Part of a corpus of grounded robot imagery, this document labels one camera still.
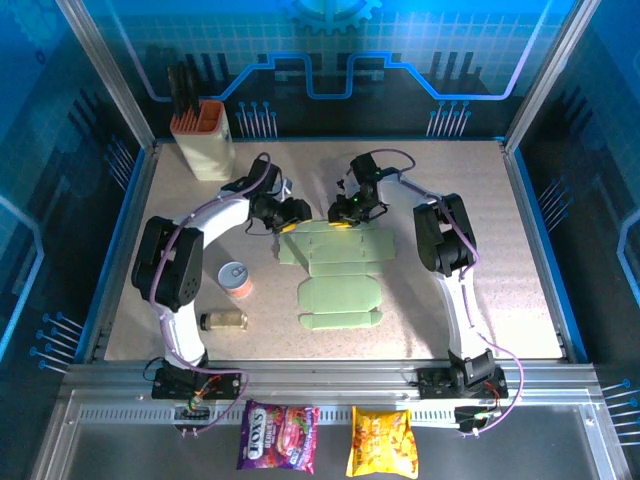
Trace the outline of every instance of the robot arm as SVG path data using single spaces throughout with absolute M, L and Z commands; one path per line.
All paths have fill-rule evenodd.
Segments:
M 267 162 L 256 159 L 249 174 L 222 187 L 218 197 L 232 195 L 252 185 L 262 176 L 266 167 Z M 310 220 L 311 209 L 306 202 L 287 198 L 290 189 L 291 182 L 282 176 L 278 167 L 271 165 L 258 188 L 243 197 L 212 205 L 194 218 L 189 228 L 180 232 L 172 249 L 172 258 L 162 271 L 155 298 L 165 314 L 162 328 L 172 347 L 167 348 L 165 359 L 171 365 L 185 368 L 176 359 L 172 349 L 194 367 L 207 360 L 195 313 L 204 249 L 227 230 L 250 219 L 261 220 L 274 233 L 292 230 L 297 223 Z M 145 226 L 131 281 L 147 301 L 164 247 L 184 218 L 169 220 L 153 217 Z
M 370 154 L 356 157 L 338 186 L 344 193 L 337 196 L 329 209 L 332 224 L 358 225 L 395 209 L 413 216 L 418 255 L 440 286 L 449 323 L 450 377 L 459 394 L 491 379 L 496 371 L 493 354 L 477 335 L 465 307 L 475 305 L 473 270 L 461 278 L 473 255 L 453 231 L 440 211 L 436 197 L 475 246 L 475 238 L 462 199 L 456 195 L 441 196 L 404 179 L 395 168 L 381 170 Z

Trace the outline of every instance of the table surface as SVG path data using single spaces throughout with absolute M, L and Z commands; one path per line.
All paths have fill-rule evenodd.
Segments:
M 560 358 L 556 332 L 542 292 L 529 244 L 497 142 L 314 141 L 239 143 L 234 176 L 249 169 L 262 151 L 293 181 L 293 195 L 305 199 L 314 219 L 326 218 L 339 180 L 358 154 L 376 148 L 412 154 L 417 167 L 407 174 L 432 191 L 458 193 L 464 200 L 481 262 L 475 287 L 482 328 L 521 358 Z M 392 153 L 375 155 L 379 166 L 402 167 L 407 160 Z M 185 214 L 219 191 L 221 182 L 199 182 L 175 144 L 162 148 L 134 253 L 146 221 L 154 215 Z M 310 331 L 300 325 L 298 285 L 308 278 L 301 266 L 280 265 L 273 236 L 248 236 L 245 226 L 218 238 L 204 254 L 202 286 L 196 312 L 241 309 L 246 331 L 200 332 L 210 359 L 407 359 L 446 358 L 446 314 L 432 275 L 418 259 L 413 219 L 393 213 L 380 218 L 394 229 L 395 260 L 382 275 L 383 319 L 375 327 Z M 261 226 L 255 228 L 260 232 Z M 164 353 L 158 320 L 130 283 L 129 272 L 105 354 L 107 360 L 150 359 Z M 232 260 L 245 263 L 254 289 L 232 300 L 215 282 L 219 268 Z

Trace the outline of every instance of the yellow chip bag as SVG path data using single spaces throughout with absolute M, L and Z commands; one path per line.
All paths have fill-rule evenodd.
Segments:
M 418 478 L 418 449 L 409 410 L 375 412 L 353 407 L 352 434 L 347 477 L 396 473 Z

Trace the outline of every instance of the gear logo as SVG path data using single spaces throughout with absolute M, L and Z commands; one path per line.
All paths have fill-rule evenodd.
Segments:
M 371 19 L 371 10 L 382 6 L 380 0 L 281 0 L 289 18 L 301 28 L 311 28 L 313 33 L 324 31 L 327 35 L 339 30 L 347 33 L 347 27 L 360 28 L 362 20 Z
M 0 0 L 0 14 L 11 13 L 20 30 L 37 47 L 53 38 L 57 18 L 53 0 Z

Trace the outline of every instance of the glass wall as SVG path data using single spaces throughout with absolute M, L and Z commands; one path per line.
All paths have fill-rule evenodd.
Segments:
M 0 477 L 20 479 L 78 350 L 139 147 L 54 2 L 0 2 L 0 65 Z
M 573 0 L 90 0 L 154 133 L 168 65 L 235 138 L 505 134 Z
M 601 2 L 521 145 L 589 358 L 603 386 L 627 376 L 631 389 L 640 388 L 638 18 L 637 1 Z M 625 452 L 636 478 L 638 447 Z

